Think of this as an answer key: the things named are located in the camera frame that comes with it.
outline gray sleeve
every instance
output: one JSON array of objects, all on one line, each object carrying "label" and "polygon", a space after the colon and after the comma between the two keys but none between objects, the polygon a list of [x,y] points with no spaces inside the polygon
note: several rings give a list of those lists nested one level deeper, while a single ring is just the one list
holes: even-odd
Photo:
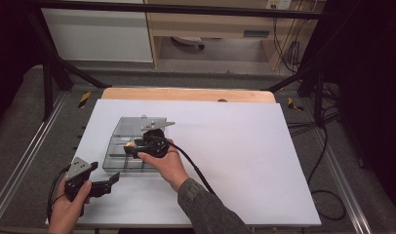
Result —
[{"label": "gray sleeve", "polygon": [[236,213],[192,178],[179,188],[178,204],[191,220],[195,234],[254,234]]}]

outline gray floor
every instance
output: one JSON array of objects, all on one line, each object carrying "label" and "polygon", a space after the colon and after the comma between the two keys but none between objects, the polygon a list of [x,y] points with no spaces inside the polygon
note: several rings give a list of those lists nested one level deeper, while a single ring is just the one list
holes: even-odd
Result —
[{"label": "gray floor", "polygon": [[[263,55],[259,42],[208,39],[204,41],[206,49],[199,51],[194,47],[177,44],[171,39],[164,41],[161,66],[151,68],[147,65],[118,64],[110,68],[104,64],[88,63],[88,73],[97,79],[115,86],[150,87],[188,87],[258,90],[275,84],[287,77],[290,72],[284,68],[272,72],[268,69],[267,59]],[[31,142],[33,135],[41,125],[43,116],[42,73],[32,69],[24,76],[23,85],[10,109],[0,124],[0,191],[16,168],[23,152]],[[76,83],[72,92],[66,94],[65,103],[59,112],[53,127],[30,163],[22,183],[14,194],[11,203],[0,219],[0,231],[8,230],[21,233],[44,233],[45,206],[47,192],[53,177],[59,169],[68,164],[73,155],[73,147],[78,146],[79,137],[84,133],[96,99],[101,90],[89,89],[85,82],[74,77]],[[303,102],[297,98],[297,82],[275,94],[282,104],[288,122],[310,121],[306,111],[297,111],[287,106],[288,98],[295,104]],[[85,108],[77,108],[85,91],[92,94]],[[333,122],[327,126],[332,150],[350,183],[363,213],[374,233],[396,233],[396,210],[377,182],[372,171],[359,168],[357,156],[342,123]],[[314,131],[293,138],[301,167],[307,176],[322,147]],[[328,189],[335,193],[337,186],[323,161],[311,183],[312,189]],[[332,197],[318,195],[317,209],[324,214],[340,214],[339,203]],[[305,232],[355,233],[350,216],[340,221],[322,218],[323,225],[310,227]],[[300,232],[300,228],[279,227],[281,232]],[[101,233],[116,233],[102,230]],[[257,233],[273,233],[272,227],[257,229]]]}]

